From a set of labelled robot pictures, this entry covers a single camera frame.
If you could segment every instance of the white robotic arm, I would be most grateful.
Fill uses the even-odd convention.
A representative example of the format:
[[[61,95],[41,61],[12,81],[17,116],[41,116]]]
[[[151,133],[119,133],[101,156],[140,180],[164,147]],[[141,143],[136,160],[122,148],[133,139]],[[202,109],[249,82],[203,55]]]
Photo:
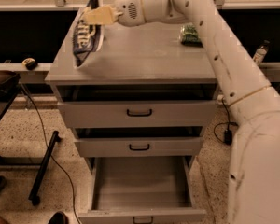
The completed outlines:
[[[280,96],[255,65],[213,0],[116,0],[113,21],[191,21],[240,125],[233,139],[230,224],[280,224]],[[89,23],[100,23],[89,14]]]

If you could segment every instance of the concrete floor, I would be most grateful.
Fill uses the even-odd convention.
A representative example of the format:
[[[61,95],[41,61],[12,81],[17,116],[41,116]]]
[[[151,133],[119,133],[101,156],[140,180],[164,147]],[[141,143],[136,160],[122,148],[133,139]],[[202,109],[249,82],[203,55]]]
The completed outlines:
[[[91,172],[85,160],[77,154],[73,135],[64,126],[54,101],[36,101],[45,126],[47,139],[59,131],[62,142],[56,144],[53,157],[70,175],[75,187],[77,213],[89,208]],[[207,211],[203,224],[227,223],[228,169],[231,147],[218,142],[214,126],[227,120],[226,111],[219,106],[204,135],[203,149],[190,170],[192,195],[196,206]],[[216,131],[221,136],[226,127]],[[8,157],[41,157],[46,151],[39,117],[33,108],[26,110],[25,102],[17,99],[0,122],[0,155]],[[44,224],[57,211],[64,211],[71,224],[77,223],[73,211],[73,193],[68,177],[53,160],[38,192],[41,203],[32,206],[28,200],[37,168],[0,167],[7,178],[0,192],[0,216],[10,224]]]

